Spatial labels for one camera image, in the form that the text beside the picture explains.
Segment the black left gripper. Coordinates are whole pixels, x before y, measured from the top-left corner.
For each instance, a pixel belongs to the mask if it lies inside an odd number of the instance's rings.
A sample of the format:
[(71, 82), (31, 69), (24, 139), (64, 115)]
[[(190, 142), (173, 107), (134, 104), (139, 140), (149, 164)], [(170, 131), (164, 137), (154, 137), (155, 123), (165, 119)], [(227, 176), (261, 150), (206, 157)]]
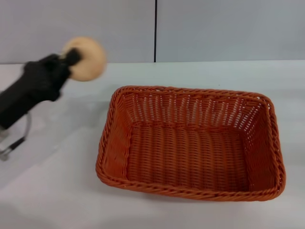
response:
[(40, 102), (56, 101), (71, 75), (69, 67), (81, 59), (79, 50), (72, 48), (66, 52), (65, 59), (52, 54), (39, 61), (26, 63), (21, 77), (0, 93), (1, 128), (10, 128)]

